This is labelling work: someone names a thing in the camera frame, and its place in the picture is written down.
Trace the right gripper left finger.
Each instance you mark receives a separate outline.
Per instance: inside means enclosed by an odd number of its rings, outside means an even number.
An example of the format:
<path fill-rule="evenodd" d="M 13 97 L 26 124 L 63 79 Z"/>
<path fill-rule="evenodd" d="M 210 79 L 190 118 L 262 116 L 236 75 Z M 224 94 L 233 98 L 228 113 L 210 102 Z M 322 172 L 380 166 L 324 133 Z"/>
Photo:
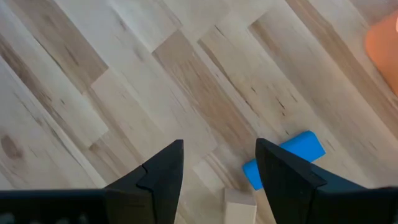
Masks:
<path fill-rule="evenodd" d="M 105 187 L 109 224 L 173 224 L 183 180 L 178 139 Z"/>

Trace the plain wooden cube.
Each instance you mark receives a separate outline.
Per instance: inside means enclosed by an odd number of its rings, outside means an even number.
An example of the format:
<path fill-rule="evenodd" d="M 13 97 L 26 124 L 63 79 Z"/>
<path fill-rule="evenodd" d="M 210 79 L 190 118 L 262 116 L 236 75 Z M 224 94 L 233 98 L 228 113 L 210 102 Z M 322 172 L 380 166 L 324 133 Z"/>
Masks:
<path fill-rule="evenodd" d="M 224 224 L 255 224 L 257 204 L 250 192 L 224 190 Z"/>

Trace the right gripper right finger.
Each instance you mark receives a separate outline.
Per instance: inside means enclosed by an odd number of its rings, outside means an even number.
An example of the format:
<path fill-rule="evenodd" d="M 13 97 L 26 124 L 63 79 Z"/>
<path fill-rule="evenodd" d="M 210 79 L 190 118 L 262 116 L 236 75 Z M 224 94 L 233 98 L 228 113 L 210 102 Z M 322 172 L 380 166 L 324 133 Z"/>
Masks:
<path fill-rule="evenodd" d="M 365 189 L 264 138 L 256 140 L 256 160 L 277 224 L 307 224 L 320 191 L 341 194 Z"/>

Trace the translucent orange plastic bin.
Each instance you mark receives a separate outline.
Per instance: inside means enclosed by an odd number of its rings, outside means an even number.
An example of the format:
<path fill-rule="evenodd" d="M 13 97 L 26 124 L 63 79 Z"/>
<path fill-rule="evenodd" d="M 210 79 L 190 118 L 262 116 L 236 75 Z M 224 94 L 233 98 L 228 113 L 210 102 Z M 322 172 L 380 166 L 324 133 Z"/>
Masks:
<path fill-rule="evenodd" d="M 367 55 L 398 96 L 398 10 L 372 25 L 364 44 Z"/>

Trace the blue rectangular block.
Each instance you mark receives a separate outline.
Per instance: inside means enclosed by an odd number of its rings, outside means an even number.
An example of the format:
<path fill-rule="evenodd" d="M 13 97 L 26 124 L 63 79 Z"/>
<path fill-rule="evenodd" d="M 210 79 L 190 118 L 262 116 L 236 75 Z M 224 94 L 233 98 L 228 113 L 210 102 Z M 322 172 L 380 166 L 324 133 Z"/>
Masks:
<path fill-rule="evenodd" d="M 326 154 L 316 134 L 309 130 L 296 135 L 279 146 L 309 162 L 313 162 Z M 254 190 L 263 188 L 256 159 L 245 163 L 242 169 Z"/>

